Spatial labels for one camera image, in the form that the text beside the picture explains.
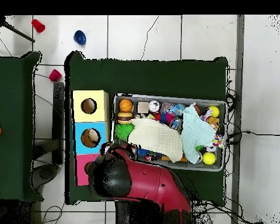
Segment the red cup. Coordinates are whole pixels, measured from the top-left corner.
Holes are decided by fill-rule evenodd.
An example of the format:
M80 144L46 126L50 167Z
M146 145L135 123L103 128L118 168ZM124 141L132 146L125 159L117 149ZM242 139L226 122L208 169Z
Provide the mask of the red cup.
M31 24L38 33L41 33L45 29L45 26L41 24L37 19L32 20Z
M60 78L62 78L62 75L59 73L59 71L57 71L56 69L53 69L53 71L49 75L49 79L52 82L57 82Z

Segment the light blue cloth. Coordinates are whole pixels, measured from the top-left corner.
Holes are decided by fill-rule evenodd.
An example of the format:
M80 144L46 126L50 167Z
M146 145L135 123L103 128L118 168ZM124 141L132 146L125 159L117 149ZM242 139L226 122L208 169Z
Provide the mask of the light blue cloth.
M212 146L216 131L207 123L202 121L194 106L187 107L183 114L183 130L181 140L185 158L193 164L198 162L199 154L196 147Z

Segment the blue box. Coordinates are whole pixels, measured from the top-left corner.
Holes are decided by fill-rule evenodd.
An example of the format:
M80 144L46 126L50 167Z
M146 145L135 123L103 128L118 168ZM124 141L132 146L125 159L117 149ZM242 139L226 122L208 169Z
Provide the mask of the blue box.
M86 129L95 129L100 135L99 143L93 147L88 148L84 146L81 141L81 135ZM76 141L76 154L77 155L88 155L99 153L100 147L105 142L109 141L109 122L78 122L75 123L75 141Z

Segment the green table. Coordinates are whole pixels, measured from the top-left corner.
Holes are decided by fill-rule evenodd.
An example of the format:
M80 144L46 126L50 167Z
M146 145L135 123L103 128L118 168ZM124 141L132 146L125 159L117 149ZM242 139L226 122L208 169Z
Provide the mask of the green table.
M32 74L40 53L0 57L0 199L42 201L30 182L33 139Z
M226 58L214 61L118 61L114 59L86 60L79 52L72 52L65 61L65 104L69 104L70 90L104 90L112 99L116 93L182 97L192 99L226 100ZM68 202L100 201L87 186L75 186L72 123L69 110L65 113L65 135L70 137L66 148L66 194ZM224 176L219 172L174 170L187 189L191 182L201 200L212 200L223 205Z

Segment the small cube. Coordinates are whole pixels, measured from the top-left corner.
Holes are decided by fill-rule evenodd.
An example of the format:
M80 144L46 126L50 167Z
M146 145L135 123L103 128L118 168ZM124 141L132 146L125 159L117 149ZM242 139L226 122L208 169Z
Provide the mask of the small cube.
M149 102L138 102L137 113L148 113Z
M109 96L103 90L72 91L72 117L75 122L104 122L109 120Z
M85 165L89 162L94 162L99 154L90 155L77 155L76 156L76 167L77 167L77 185L86 186L88 185L88 175L85 172Z
M75 149L77 155L99 153L100 147L110 139L109 122L75 123Z

